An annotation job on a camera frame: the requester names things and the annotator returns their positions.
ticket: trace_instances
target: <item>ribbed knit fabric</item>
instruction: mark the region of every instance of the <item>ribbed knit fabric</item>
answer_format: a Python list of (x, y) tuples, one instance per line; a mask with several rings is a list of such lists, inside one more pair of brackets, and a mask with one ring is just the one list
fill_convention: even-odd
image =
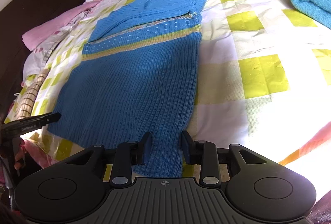
[(206, 0), (135, 0), (99, 20), (89, 42), (143, 23), (200, 13)]
[(179, 137), (194, 106), (200, 21), (195, 11), (85, 44), (54, 109), (62, 117), (48, 130), (82, 147), (105, 148), (150, 131), (150, 160), (135, 172), (179, 177)]

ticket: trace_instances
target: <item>striped fabric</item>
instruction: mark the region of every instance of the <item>striped fabric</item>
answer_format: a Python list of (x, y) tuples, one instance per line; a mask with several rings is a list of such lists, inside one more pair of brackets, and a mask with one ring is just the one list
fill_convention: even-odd
[(14, 116), (14, 120), (31, 116), (37, 94), (48, 73), (48, 69), (43, 69), (41, 73), (36, 76), (33, 83), (27, 88), (26, 92), (23, 94), (22, 98), (19, 100), (18, 105), (16, 106), (16, 114)]
[(151, 132), (150, 160), (135, 172), (180, 176), (179, 137), (193, 111), (200, 20), (195, 12), (87, 43), (54, 109), (63, 117), (48, 130), (106, 149)]

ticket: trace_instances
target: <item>round pad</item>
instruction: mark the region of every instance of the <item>round pad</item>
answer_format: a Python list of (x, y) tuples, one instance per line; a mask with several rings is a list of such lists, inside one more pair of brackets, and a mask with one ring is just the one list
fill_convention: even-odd
[(268, 199), (283, 199), (291, 195), (292, 185), (278, 177), (262, 178), (254, 184), (255, 191)]
[(52, 178), (41, 183), (39, 194), (50, 200), (60, 200), (69, 197), (77, 189), (74, 181), (67, 178)]
[(84, 165), (55, 164), (16, 187), (15, 201), (27, 219), (37, 223), (67, 223), (93, 211), (105, 196), (102, 180)]

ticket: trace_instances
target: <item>metal screw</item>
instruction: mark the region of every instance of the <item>metal screw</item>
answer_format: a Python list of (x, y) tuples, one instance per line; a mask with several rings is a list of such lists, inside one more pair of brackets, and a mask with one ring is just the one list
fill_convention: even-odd
[(124, 176), (117, 176), (117, 177), (114, 177), (112, 181), (116, 185), (123, 185), (128, 182), (128, 179)]
[(207, 176), (202, 181), (208, 185), (215, 185), (219, 182), (219, 180), (214, 176)]

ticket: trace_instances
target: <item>yellow stripe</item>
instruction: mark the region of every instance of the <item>yellow stripe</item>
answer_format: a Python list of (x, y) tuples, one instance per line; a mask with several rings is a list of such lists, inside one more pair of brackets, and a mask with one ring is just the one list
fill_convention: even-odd
[(45, 66), (45, 69), (51, 69), (52, 68), (52, 63), (50, 62), (50, 63), (48, 63), (46, 66)]
[(183, 158), (182, 177), (193, 177), (194, 165), (188, 165)]
[(290, 89), (277, 54), (239, 60), (245, 99)]
[(41, 86), (41, 90), (44, 90), (44, 89), (46, 89), (47, 87), (48, 87), (48, 85), (49, 85), (49, 83), (51, 82), (51, 78), (47, 78), (45, 81), (44, 81), (44, 83), (42, 84), (42, 86)]
[(49, 111), (53, 111), (54, 110), (54, 107), (56, 105), (56, 99), (55, 98), (52, 98), (52, 99), (49, 99)]
[(312, 51), (315, 54), (327, 85), (331, 85), (331, 50), (314, 48)]
[(105, 175), (104, 175), (104, 178), (103, 178), (103, 182), (109, 182), (110, 172), (112, 171), (112, 167), (113, 167), (112, 164), (107, 164)]
[(72, 51), (72, 48), (69, 48), (67, 53), (66, 53), (65, 59), (70, 57), (71, 51)]
[(16, 111), (17, 105), (18, 105), (18, 102), (15, 102), (14, 105), (13, 105), (13, 111)]
[(26, 80), (32, 82), (35, 79), (36, 76), (37, 75), (30, 75), (26, 78)]
[(123, 51), (129, 51), (129, 50), (134, 50), (136, 48), (142, 48), (142, 47), (146, 47), (146, 46), (150, 46), (156, 43), (160, 43), (160, 42), (165, 42), (165, 41), (169, 41), (175, 38), (180, 38), (180, 37), (184, 37), (186, 35), (189, 35), (190, 33), (194, 33), (194, 32), (201, 32), (201, 27), (200, 25), (195, 25), (191, 28), (187, 28), (187, 29), (183, 29), (177, 32), (172, 32), (172, 33), (168, 33), (165, 35), (161, 35), (161, 36), (157, 36), (157, 37), (151, 37), (136, 43), (131, 43), (131, 44), (127, 44), (124, 46), (120, 46), (120, 47), (115, 47), (115, 48), (110, 48), (107, 50), (103, 50), (101, 52), (97, 52), (94, 54), (90, 54), (90, 55), (83, 55), (82, 56), (82, 60), (92, 60), (92, 59), (96, 59), (102, 56), (107, 56), (107, 55), (112, 55), (118, 52), (123, 52)]
[(42, 140), (42, 146), (41, 146), (41, 148), (42, 148), (42, 150), (46, 154), (48, 154), (49, 151), (50, 151), (50, 149), (51, 149), (52, 136), (47, 135), (47, 134), (46, 135), (43, 135), (42, 138), (41, 138), (41, 140)]
[(41, 107), (39, 109), (39, 115), (46, 113), (47, 103), (48, 103), (48, 99), (42, 101)]
[(61, 62), (62, 54), (56, 57), (56, 64), (55, 66), (59, 65)]
[(19, 94), (23, 96), (23, 94), (27, 91), (27, 89), (28, 89), (27, 87), (24, 87)]
[(31, 112), (31, 116), (35, 116), (36, 114), (36, 110), (37, 110), (37, 106), (39, 105), (39, 102), (35, 102), (34, 103), (34, 108), (32, 109), (32, 112)]
[(55, 77), (55, 79), (54, 79), (54, 81), (53, 81), (53, 83), (52, 83), (51, 86), (54, 86), (54, 85), (56, 85), (56, 84), (58, 83), (58, 81), (60, 80), (60, 77), (62, 76), (62, 73), (63, 73), (63, 72), (60, 72), (60, 73), (58, 73), (58, 74), (56, 75), (56, 77)]
[(305, 14), (297, 10), (282, 10), (286, 17), (296, 27), (317, 27), (312, 18), (309, 18)]
[(116, 4), (113, 5), (113, 6), (111, 6), (111, 7), (105, 8), (104, 10), (102, 10), (101, 14), (106, 14), (106, 13), (108, 13), (108, 12), (113, 11), (113, 9), (115, 8), (115, 6), (116, 6)]
[(55, 159), (61, 161), (65, 158), (68, 158), (70, 156), (71, 148), (72, 142), (66, 139), (62, 139), (56, 151)]
[(72, 40), (73, 40), (73, 39), (71, 39), (71, 40), (68, 42), (68, 44), (66, 44), (65, 48), (71, 44)]

